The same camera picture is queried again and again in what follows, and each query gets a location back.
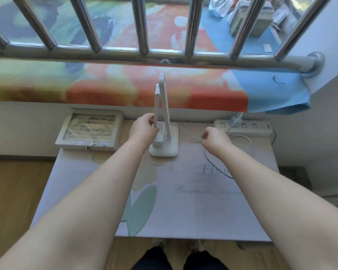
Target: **table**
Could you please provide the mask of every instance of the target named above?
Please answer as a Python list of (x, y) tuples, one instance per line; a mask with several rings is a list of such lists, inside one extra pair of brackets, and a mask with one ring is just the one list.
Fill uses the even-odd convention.
[[(133, 121), (125, 120), (121, 143)], [(200, 138), (208, 123), (178, 123)], [(250, 137), (259, 162), (278, 172), (269, 137)], [(233, 143), (251, 154), (245, 138)], [(31, 227), (100, 165), (93, 151), (61, 149)], [(220, 160), (210, 160), (228, 173)], [(126, 204), (117, 236), (270, 241), (234, 180), (208, 162), (201, 144), (179, 129), (176, 158), (145, 153)]]

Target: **black pants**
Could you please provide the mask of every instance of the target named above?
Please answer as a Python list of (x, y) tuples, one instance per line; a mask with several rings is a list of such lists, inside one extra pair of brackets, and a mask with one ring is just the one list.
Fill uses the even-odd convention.
[[(131, 270), (172, 270), (166, 254), (160, 246), (154, 246), (145, 252), (144, 256)], [(183, 270), (228, 270), (217, 258), (207, 251), (190, 254)]]

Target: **shoe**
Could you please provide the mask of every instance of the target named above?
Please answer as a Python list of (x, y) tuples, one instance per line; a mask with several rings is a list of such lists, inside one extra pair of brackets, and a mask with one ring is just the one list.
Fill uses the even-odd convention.
[(187, 255), (185, 256), (185, 260), (189, 257), (190, 254), (196, 253), (196, 252), (202, 252), (204, 251), (204, 244), (205, 242), (203, 240), (193, 240), (190, 242), (189, 250), (187, 252)]
[(167, 246), (167, 239), (153, 238), (153, 246), (160, 246), (165, 252), (165, 248)]

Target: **person's left hand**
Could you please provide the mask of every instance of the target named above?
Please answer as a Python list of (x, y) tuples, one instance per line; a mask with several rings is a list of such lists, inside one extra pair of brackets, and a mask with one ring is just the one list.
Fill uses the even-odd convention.
[(145, 149), (147, 149), (150, 144), (153, 143), (156, 134), (158, 133), (158, 128), (153, 128), (153, 113), (148, 113), (142, 117), (135, 120), (131, 126), (129, 133), (129, 140), (134, 140), (135, 142), (140, 142), (143, 144)]

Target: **power outlet socket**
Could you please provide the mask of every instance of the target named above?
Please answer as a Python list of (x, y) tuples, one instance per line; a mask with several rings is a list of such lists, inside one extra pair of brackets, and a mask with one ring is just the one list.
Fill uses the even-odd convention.
[(229, 135), (271, 136), (273, 134), (270, 122), (262, 120), (243, 120), (230, 128), (229, 120), (217, 119), (214, 121), (213, 127), (224, 130)]

